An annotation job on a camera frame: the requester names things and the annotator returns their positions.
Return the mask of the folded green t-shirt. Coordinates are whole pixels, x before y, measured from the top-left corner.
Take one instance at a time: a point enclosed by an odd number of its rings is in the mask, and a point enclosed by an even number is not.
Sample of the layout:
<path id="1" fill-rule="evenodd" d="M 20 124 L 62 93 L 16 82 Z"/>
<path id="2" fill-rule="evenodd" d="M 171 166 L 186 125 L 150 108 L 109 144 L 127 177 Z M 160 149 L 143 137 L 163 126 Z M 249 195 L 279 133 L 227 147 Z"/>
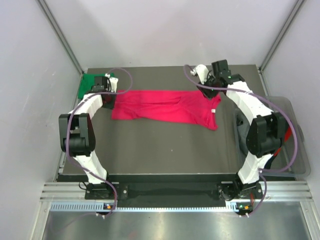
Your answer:
<path id="1" fill-rule="evenodd" d="M 77 93 L 77 98 L 82 100 L 85 95 L 91 94 L 91 88 L 95 85 L 95 77 L 107 77 L 113 78 L 115 75 L 113 73 L 101 73 L 101 74 L 91 74 L 91 73 L 84 73 L 82 79 L 80 81 L 80 86 Z"/>

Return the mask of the right aluminium corner post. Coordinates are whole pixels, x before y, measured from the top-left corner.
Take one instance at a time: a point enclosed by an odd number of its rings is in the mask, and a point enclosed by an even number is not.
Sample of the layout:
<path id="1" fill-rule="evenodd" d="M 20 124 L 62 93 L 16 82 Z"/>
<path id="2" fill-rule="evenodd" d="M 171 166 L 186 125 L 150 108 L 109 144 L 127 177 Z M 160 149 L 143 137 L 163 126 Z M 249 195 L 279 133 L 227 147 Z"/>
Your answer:
<path id="1" fill-rule="evenodd" d="M 277 49 L 281 45 L 282 41 L 284 40 L 287 32 L 289 31 L 290 27 L 293 25 L 296 17 L 298 16 L 299 12 L 301 11 L 303 5 L 306 3 L 306 0 L 295 0 L 294 5 L 289 11 L 288 16 L 285 18 L 284 23 L 282 24 L 278 34 L 276 35 L 274 41 L 272 42 L 271 47 L 267 51 L 266 56 L 263 58 L 261 65 L 258 67 L 258 72 L 262 74 L 264 70 L 267 68 L 268 64 L 270 63 L 271 59 L 275 55 Z"/>

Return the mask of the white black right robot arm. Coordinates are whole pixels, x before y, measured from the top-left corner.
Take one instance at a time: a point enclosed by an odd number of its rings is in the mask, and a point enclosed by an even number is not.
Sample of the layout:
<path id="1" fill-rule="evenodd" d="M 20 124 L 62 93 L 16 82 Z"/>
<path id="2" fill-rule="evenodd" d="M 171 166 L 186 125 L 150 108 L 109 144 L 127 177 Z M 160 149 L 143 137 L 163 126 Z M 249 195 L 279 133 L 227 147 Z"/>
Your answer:
<path id="1" fill-rule="evenodd" d="M 244 138 L 247 149 L 244 163 L 232 185 L 219 190 L 220 196 L 230 201 L 235 197 L 245 198 L 257 187 L 260 171 L 285 141 L 287 121 L 254 96 L 240 74 L 231 73 L 227 60 L 213 62 L 211 66 L 211 70 L 203 64 L 193 69 L 192 74 L 199 78 L 198 89 L 208 99 L 223 92 L 249 124 Z"/>

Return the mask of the left aluminium corner post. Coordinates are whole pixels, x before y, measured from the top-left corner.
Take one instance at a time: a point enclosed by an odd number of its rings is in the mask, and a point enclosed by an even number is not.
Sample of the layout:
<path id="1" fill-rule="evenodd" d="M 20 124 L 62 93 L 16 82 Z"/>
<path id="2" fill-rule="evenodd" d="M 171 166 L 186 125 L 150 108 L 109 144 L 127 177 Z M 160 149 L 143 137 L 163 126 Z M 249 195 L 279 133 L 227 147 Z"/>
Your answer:
<path id="1" fill-rule="evenodd" d="M 79 63 L 76 55 L 74 54 L 65 34 L 63 33 L 63 31 L 62 31 L 58 21 L 56 20 L 52 10 L 50 9 L 47 1 L 46 0 L 36 0 L 35 2 L 38 4 L 38 6 L 41 9 L 41 11 L 43 12 L 45 18 L 49 22 L 52 30 L 54 31 L 58 41 L 62 45 L 62 48 L 66 52 L 71 63 L 73 64 L 73 66 L 75 67 L 75 69 L 77 70 L 77 72 L 79 74 L 83 74 L 84 70 L 83 70 L 81 64 Z"/>

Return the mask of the pink t-shirt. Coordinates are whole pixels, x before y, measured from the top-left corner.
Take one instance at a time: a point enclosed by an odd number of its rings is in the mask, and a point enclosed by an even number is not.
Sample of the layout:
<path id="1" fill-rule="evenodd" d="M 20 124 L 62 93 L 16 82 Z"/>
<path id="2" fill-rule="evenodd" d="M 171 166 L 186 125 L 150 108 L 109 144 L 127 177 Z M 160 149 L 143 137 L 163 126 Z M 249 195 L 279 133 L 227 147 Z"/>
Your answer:
<path id="1" fill-rule="evenodd" d="M 150 119 L 199 125 L 216 131 L 216 109 L 221 98 L 207 99 L 198 91 L 131 90 L 116 97 L 113 120 Z"/>

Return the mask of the aluminium corner post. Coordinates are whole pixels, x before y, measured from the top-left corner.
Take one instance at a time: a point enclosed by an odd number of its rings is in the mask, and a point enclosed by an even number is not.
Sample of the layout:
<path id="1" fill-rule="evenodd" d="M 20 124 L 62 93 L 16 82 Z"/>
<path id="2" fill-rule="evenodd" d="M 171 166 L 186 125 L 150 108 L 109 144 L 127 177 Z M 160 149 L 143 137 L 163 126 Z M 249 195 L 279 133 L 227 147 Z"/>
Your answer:
<path id="1" fill-rule="evenodd" d="M 83 70 L 81 64 L 79 63 L 76 55 L 74 54 L 65 34 L 63 33 L 63 31 L 62 31 L 58 21 L 56 20 L 52 10 L 50 9 L 47 1 L 46 0 L 36 0 L 35 2 L 38 4 L 38 6 L 41 9 L 41 11 L 43 12 L 45 18 L 49 22 L 52 30 L 54 31 L 58 41 L 62 45 L 62 48 L 66 52 L 71 63 L 73 64 L 73 66 L 75 67 L 75 69 L 77 70 L 77 72 L 79 74 L 83 74 L 84 70 Z"/>
<path id="2" fill-rule="evenodd" d="M 284 40 L 287 32 L 289 31 L 290 27 L 293 25 L 296 17 L 298 16 L 299 12 L 301 11 L 303 5 L 306 3 L 306 0 L 295 0 L 294 5 L 289 11 L 288 16 L 285 18 L 284 23 L 282 24 L 278 34 L 276 35 L 274 41 L 272 42 L 271 47 L 267 51 L 266 56 L 263 58 L 261 65 L 258 67 L 258 72 L 262 74 L 264 70 L 267 68 L 268 64 L 270 63 L 271 59 L 275 55 L 277 49 L 281 45 L 282 41 Z"/>

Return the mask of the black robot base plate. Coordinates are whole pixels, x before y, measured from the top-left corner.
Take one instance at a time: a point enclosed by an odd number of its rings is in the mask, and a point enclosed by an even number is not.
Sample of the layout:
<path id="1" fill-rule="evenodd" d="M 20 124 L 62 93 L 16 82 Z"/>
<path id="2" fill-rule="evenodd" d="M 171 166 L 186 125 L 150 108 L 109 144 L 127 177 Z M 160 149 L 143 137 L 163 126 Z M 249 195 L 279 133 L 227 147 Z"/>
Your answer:
<path id="1" fill-rule="evenodd" d="M 227 200 L 219 190 L 230 186 L 236 174 L 111 174 L 114 189 L 111 199 L 118 207 L 221 207 Z M 245 197 L 232 200 L 249 201 L 262 197 L 259 183 Z"/>

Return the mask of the aluminium front frame rail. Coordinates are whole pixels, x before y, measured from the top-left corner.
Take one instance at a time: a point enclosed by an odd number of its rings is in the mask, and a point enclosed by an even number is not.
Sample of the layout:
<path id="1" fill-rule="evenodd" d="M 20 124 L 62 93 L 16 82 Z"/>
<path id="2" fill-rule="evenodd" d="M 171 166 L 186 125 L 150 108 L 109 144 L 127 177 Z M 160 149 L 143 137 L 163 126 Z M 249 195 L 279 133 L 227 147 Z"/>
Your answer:
<path id="1" fill-rule="evenodd" d="M 42 202 L 76 202 L 85 199 L 85 191 L 77 182 L 47 182 L 40 195 Z M 305 181 L 268 181 L 264 198 L 267 202 L 312 202 Z"/>

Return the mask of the red t-shirt in bin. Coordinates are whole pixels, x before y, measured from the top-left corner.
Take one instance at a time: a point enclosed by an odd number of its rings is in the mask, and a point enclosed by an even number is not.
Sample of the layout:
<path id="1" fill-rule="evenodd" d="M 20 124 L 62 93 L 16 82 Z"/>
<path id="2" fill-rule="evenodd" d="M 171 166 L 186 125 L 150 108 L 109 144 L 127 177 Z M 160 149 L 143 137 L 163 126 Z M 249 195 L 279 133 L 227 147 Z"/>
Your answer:
<path id="1" fill-rule="evenodd" d="M 282 147 L 284 146 L 284 144 L 287 142 L 287 140 L 288 140 L 291 136 L 292 136 L 292 129 L 291 129 L 290 126 L 288 126 L 288 127 L 287 127 L 287 130 L 286 130 L 286 132 L 285 132 L 285 135 L 284 135 L 284 138 L 283 138 L 283 141 L 282 141 L 282 143 L 281 143 L 280 148 L 273 154 L 274 157 L 276 157 L 276 156 L 280 153 Z"/>

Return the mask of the clear plastic storage bin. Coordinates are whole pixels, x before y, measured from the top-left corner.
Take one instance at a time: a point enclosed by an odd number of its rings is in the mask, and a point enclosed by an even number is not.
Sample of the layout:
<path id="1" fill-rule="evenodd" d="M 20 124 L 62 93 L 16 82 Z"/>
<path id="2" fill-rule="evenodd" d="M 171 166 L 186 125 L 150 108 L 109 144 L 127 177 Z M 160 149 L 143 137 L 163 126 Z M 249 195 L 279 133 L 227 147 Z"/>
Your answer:
<path id="1" fill-rule="evenodd" d="M 293 164 L 283 172 L 266 172 L 264 173 L 265 176 L 274 176 L 274 177 L 288 177 L 288 178 L 298 178 L 302 179 L 304 177 L 307 177 L 310 172 L 310 163 L 307 156 L 307 152 L 304 146 L 304 135 L 301 130 L 300 125 L 297 123 L 296 115 L 293 110 L 293 106 L 289 99 L 283 96 L 267 96 L 267 100 L 269 100 L 271 103 L 275 104 L 277 107 L 279 107 L 290 119 L 294 130 L 296 134 L 297 139 L 297 153 L 295 160 Z M 238 140 L 238 133 L 237 133 L 237 121 L 236 121 L 236 112 L 241 111 L 238 107 L 234 108 L 234 135 L 235 135 L 235 144 L 236 144 L 236 150 L 238 153 L 238 163 L 242 166 L 245 162 L 246 157 L 243 156 L 242 152 L 240 151 L 239 147 L 239 140 Z M 287 140 L 287 142 L 284 144 L 284 146 L 281 148 L 279 154 L 274 158 L 271 164 L 271 169 L 281 169 L 285 167 L 289 162 L 291 161 L 291 158 L 293 156 L 295 150 L 295 141 L 292 136 Z"/>

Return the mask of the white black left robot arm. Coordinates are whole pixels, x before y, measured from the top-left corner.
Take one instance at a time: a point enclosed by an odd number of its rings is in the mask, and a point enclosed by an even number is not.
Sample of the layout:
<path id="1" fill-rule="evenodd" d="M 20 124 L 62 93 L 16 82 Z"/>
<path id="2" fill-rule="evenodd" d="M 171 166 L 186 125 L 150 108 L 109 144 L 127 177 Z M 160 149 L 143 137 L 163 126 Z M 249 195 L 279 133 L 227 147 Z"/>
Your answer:
<path id="1" fill-rule="evenodd" d="M 115 104 L 118 79 L 110 74 L 94 77 L 93 86 L 79 104 L 58 118 L 61 150 L 76 161 L 88 178 L 85 186 L 86 200 L 112 199 L 114 187 L 107 181 L 108 171 L 96 154 L 96 137 L 92 118 L 100 108 L 112 109 Z"/>

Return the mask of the grey t-shirt in bin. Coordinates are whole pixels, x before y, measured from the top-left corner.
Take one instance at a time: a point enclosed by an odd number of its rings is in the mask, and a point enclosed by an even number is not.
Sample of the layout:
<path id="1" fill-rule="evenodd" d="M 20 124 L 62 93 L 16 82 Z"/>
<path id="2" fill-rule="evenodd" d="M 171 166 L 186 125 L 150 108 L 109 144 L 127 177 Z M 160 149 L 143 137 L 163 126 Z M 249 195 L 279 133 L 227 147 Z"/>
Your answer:
<path id="1" fill-rule="evenodd" d="M 240 110 L 236 112 L 236 129 L 238 134 L 239 149 L 242 155 L 246 157 L 248 154 L 246 139 L 250 129 L 250 123 Z"/>

